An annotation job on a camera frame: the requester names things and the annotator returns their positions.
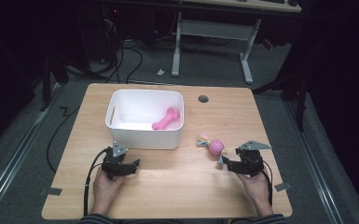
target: white desk leg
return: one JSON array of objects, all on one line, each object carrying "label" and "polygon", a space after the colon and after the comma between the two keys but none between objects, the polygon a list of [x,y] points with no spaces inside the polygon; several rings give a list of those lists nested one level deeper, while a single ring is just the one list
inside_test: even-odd
[{"label": "white desk leg", "polygon": [[244,53],[240,53],[242,71],[243,71],[243,75],[245,76],[245,82],[247,84],[253,83],[252,74],[251,74],[251,71],[249,69],[249,64],[248,64],[248,56],[249,56],[249,53],[251,52],[252,46],[255,42],[255,36],[257,35],[257,31],[258,31],[258,27],[260,26],[260,22],[261,22],[260,19],[257,19],[255,21],[255,26],[252,29],[251,36],[249,37],[248,46],[246,48],[246,51]]},{"label": "white desk leg", "polygon": [[179,76],[179,65],[180,65],[180,36],[182,33],[182,12],[178,12],[178,22],[176,25],[176,45],[175,52],[173,53],[173,77]]}]

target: desk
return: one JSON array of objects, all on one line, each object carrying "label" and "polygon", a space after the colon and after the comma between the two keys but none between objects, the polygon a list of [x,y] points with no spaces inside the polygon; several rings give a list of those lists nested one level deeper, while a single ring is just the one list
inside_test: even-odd
[{"label": "desk", "polygon": [[[109,216],[114,218],[231,218],[256,216],[242,183],[226,165],[217,164],[204,147],[197,147],[200,133],[221,140],[228,158],[238,161],[235,148],[255,140],[269,144],[252,92],[245,88],[91,84],[79,109],[52,187],[43,207],[45,219],[83,216],[86,176],[95,156],[112,146],[104,124],[113,92],[120,89],[178,91],[184,97],[185,123],[180,144],[173,150],[130,149],[125,163],[141,159],[135,175],[126,178]],[[209,97],[208,103],[199,96]],[[261,150],[273,172],[273,186],[282,183],[271,150]],[[93,205],[90,187],[89,209]],[[274,190],[273,210],[292,214],[286,192]]]},{"label": "desk", "polygon": [[[275,10],[281,12],[300,12],[299,6],[291,7],[287,2],[284,4],[271,3],[259,0],[248,0],[241,2],[238,0],[184,0],[188,3],[202,3],[209,5],[229,6],[229,7],[248,7],[259,10]],[[200,35],[217,38],[227,38],[247,41],[246,48],[243,53],[240,53],[240,60],[242,65],[243,75],[247,84],[252,84],[252,74],[249,69],[248,57],[252,46],[255,42],[255,37],[259,28],[261,20],[256,19],[255,24],[252,25],[238,25],[227,24],[209,21],[193,21],[182,20],[182,13],[178,13],[178,20],[176,25],[176,43],[173,52],[173,70],[174,77],[179,76],[180,68],[180,41],[181,35]]]}]

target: dark background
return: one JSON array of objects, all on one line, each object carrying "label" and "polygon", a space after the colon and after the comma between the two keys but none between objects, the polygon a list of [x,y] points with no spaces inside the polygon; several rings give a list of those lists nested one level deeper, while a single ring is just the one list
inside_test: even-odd
[{"label": "dark background", "polygon": [[[265,19],[257,41],[293,44],[277,79],[306,74],[320,120],[359,194],[359,1],[301,1],[300,5],[303,15],[319,19],[303,26]],[[109,51],[95,50],[106,49],[105,42],[93,45],[87,35],[98,35],[103,29],[95,19],[100,9],[90,7],[88,14],[85,8],[77,5],[76,10],[73,3],[63,1],[0,2],[0,135],[35,97],[33,87],[44,74],[48,55],[61,55],[66,64],[85,69],[90,69],[90,60],[112,59]],[[164,18],[173,16],[137,8],[121,12],[125,33],[151,45],[154,30],[164,33],[170,25]]]}]

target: sleeve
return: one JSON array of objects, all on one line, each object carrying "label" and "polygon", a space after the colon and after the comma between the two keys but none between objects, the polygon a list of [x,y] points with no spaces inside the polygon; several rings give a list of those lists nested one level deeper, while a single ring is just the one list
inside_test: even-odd
[{"label": "sleeve", "polygon": [[286,218],[282,214],[274,214],[267,217],[254,219],[252,224],[286,224]]},{"label": "sleeve", "polygon": [[113,221],[109,217],[100,214],[92,214],[82,217],[77,224],[113,224]]}]

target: white plastic bin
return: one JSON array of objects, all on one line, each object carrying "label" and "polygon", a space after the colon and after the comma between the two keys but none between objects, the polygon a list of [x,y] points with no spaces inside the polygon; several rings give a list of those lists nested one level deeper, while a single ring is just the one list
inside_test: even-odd
[{"label": "white plastic bin", "polygon": [[[180,118],[164,130],[153,130],[152,124],[167,115],[173,107]],[[113,139],[127,148],[175,149],[184,124],[183,97],[176,91],[115,91],[107,109],[106,126]]]}]

